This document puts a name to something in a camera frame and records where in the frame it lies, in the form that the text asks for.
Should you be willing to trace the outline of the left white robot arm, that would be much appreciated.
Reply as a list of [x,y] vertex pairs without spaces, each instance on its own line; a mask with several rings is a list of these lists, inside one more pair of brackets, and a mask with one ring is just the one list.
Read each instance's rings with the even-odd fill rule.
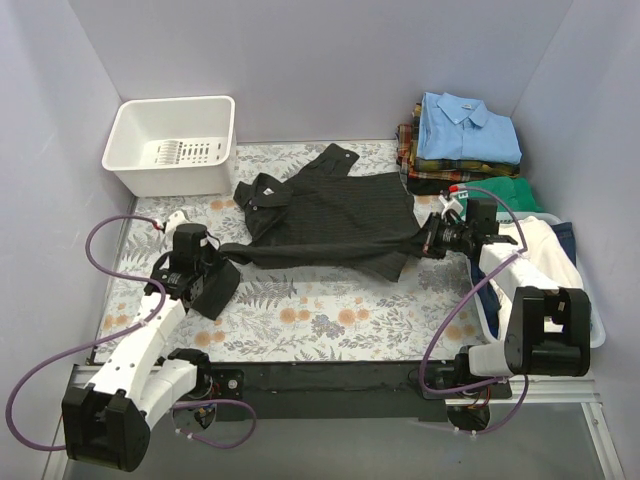
[[177,349],[160,357],[171,333],[194,311],[216,319],[240,282],[236,267],[212,244],[203,224],[178,210],[159,225],[172,247],[153,265],[136,316],[100,370],[62,400],[66,453],[126,472],[148,449],[153,427],[180,401],[209,400],[214,377],[209,357]]

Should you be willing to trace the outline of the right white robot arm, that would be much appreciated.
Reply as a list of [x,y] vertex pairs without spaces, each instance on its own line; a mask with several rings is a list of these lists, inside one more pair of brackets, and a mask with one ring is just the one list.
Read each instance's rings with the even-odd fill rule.
[[435,365],[422,359],[417,380],[429,395],[475,397],[487,387],[518,375],[582,377],[590,368],[591,302],[580,288],[569,288],[542,273],[528,258],[525,235],[502,235],[498,210],[505,202],[480,189],[460,205],[463,187],[440,195],[443,210],[424,226],[424,253],[441,259],[464,254],[478,264],[483,279],[460,301],[465,306],[490,281],[510,298],[512,308],[500,340],[465,348],[453,361],[452,373],[437,379]]

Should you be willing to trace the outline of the black pinstriped long sleeve shirt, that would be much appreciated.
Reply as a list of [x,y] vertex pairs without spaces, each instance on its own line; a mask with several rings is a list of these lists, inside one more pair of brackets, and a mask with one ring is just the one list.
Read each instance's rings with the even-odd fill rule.
[[340,266],[398,281],[407,260],[424,254],[414,198],[394,172],[351,175],[358,159],[331,144],[284,181],[260,173],[239,183],[234,201],[251,241],[221,252],[264,269]]

